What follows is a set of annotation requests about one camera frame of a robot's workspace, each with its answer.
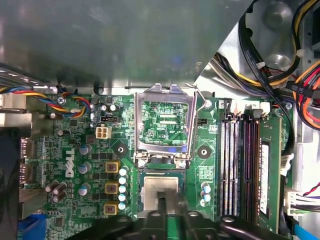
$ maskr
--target motherboard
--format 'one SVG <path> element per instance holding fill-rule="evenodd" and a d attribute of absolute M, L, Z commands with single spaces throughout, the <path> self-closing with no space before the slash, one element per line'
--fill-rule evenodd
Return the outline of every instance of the motherboard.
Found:
<path fill-rule="evenodd" d="M 281 111 L 266 99 L 155 92 L 81 95 L 90 113 L 66 118 L 48 109 L 52 134 L 22 141 L 20 187 L 45 190 L 37 212 L 46 215 L 46 239 L 73 236 L 97 218 L 138 219 L 168 189 L 213 221 L 234 215 L 277 233 L 288 138 Z M 82 106 L 68 98 L 63 107 Z M 179 238 L 175 229 L 169 224 L 168 239 Z"/>

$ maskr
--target dell logo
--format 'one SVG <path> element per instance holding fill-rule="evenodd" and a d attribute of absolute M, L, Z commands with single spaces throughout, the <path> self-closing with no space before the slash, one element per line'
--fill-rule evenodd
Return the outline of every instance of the dell logo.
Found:
<path fill-rule="evenodd" d="M 66 171 L 65 171 L 65 177 L 66 178 L 73 178 L 75 173 L 74 173 L 74 160 L 75 160 L 75 149 L 71 149 L 70 151 L 66 151 L 67 156 L 66 159 Z"/>

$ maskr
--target electrolytic capacitor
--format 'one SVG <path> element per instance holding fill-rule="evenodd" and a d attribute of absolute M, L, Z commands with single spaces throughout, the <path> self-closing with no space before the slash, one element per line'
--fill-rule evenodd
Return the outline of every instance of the electrolytic capacitor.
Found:
<path fill-rule="evenodd" d="M 126 195 L 124 195 L 123 193 L 119 194 L 118 199 L 120 202 L 124 202 L 126 200 Z"/>
<path fill-rule="evenodd" d="M 119 175 L 122 176 L 126 176 L 128 173 L 129 168 L 127 166 L 122 166 L 119 170 Z"/>
<path fill-rule="evenodd" d="M 116 113 L 116 112 L 119 112 L 120 107 L 119 107 L 119 105 L 111 104 L 109 109 L 110 109 L 111 112 L 115 112 Z"/>
<path fill-rule="evenodd" d="M 118 209 L 119 209 L 119 210 L 125 210 L 125 209 L 126 209 L 126 204 L 125 204 L 124 202 L 120 202 L 120 203 L 118 204 Z"/>
<path fill-rule="evenodd" d="M 58 186 L 53 189 L 54 195 L 59 195 L 63 190 L 67 188 L 67 184 L 65 182 L 61 182 Z"/>
<path fill-rule="evenodd" d="M 49 183 L 46 187 L 45 187 L 45 191 L 47 193 L 50 193 L 56 186 L 59 185 L 59 182 L 57 180 L 53 180 L 51 183 Z"/>
<path fill-rule="evenodd" d="M 67 193 L 65 191 L 62 191 L 59 195 L 54 196 L 52 198 L 52 202 L 58 203 L 60 202 L 65 196 L 67 196 Z"/>
<path fill-rule="evenodd" d="M 124 194 L 127 192 L 127 188 L 124 185 L 119 186 L 119 193 Z"/>
<path fill-rule="evenodd" d="M 88 162 L 85 162 L 78 167 L 78 171 L 80 174 L 86 174 L 90 170 L 91 170 L 91 164 Z"/>
<path fill-rule="evenodd" d="M 91 186 L 88 183 L 84 183 L 78 189 L 78 193 L 80 196 L 85 196 L 87 195 L 88 192 L 90 192 L 90 190 L 91 190 Z"/>
<path fill-rule="evenodd" d="M 91 151 L 92 151 L 92 146 L 90 144 L 82 145 L 79 148 L 79 152 L 81 155 L 87 155 L 87 154 L 91 153 Z"/>
<path fill-rule="evenodd" d="M 96 97 L 91 98 L 91 104 L 92 105 L 98 105 L 99 104 L 99 99 Z"/>
<path fill-rule="evenodd" d="M 64 116 L 61 113 L 52 112 L 50 113 L 50 119 L 51 120 L 63 120 Z"/>
<path fill-rule="evenodd" d="M 211 187 L 207 182 L 203 182 L 201 184 L 201 189 L 206 193 L 209 194 L 211 192 Z"/>
<path fill-rule="evenodd" d="M 211 200 L 211 196 L 209 194 L 206 194 L 205 191 L 201 192 L 201 197 L 206 203 L 210 202 Z"/>
<path fill-rule="evenodd" d="M 66 136 L 70 136 L 71 135 L 71 131 L 70 130 L 59 130 L 56 134 L 59 137 L 66 137 Z"/>
<path fill-rule="evenodd" d="M 106 105 L 101 106 L 101 111 L 106 112 L 108 110 L 108 107 Z"/>
<path fill-rule="evenodd" d="M 122 176 L 118 179 L 118 182 L 121 184 L 121 185 L 124 185 L 126 184 L 127 182 L 127 178 L 125 176 Z"/>

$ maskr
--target ram slot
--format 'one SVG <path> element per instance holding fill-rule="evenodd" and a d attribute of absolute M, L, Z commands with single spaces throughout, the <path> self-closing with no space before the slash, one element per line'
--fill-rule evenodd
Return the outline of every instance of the ram slot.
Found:
<path fill-rule="evenodd" d="M 225 123 L 221 124 L 221 146 L 220 146 L 220 203 L 219 215 L 223 215 L 224 192 L 225 192 Z"/>
<path fill-rule="evenodd" d="M 229 215 L 233 214 L 234 210 L 234 154 L 235 154 L 235 124 L 230 124 L 230 156 L 229 156 Z"/>
<path fill-rule="evenodd" d="M 228 215 L 228 205 L 229 205 L 229 178 L 230 178 L 230 123 L 225 123 L 225 153 L 224 153 L 224 215 Z"/>
<path fill-rule="evenodd" d="M 240 216 L 256 222 L 258 209 L 259 124 L 243 123 L 243 157 L 241 160 Z"/>
<path fill-rule="evenodd" d="M 223 122 L 220 133 L 219 215 L 238 215 L 239 123 Z"/>
<path fill-rule="evenodd" d="M 234 178 L 234 206 L 233 214 L 238 216 L 238 191 L 239 191 L 239 122 L 235 123 L 234 126 L 234 163 L 233 163 L 233 178 Z"/>

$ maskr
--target metal panel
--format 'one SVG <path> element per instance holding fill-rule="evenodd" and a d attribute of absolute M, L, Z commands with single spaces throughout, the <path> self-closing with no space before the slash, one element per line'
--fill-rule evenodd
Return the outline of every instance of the metal panel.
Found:
<path fill-rule="evenodd" d="M 2 0 L 0 62 L 65 86 L 194 82 L 251 0 Z"/>

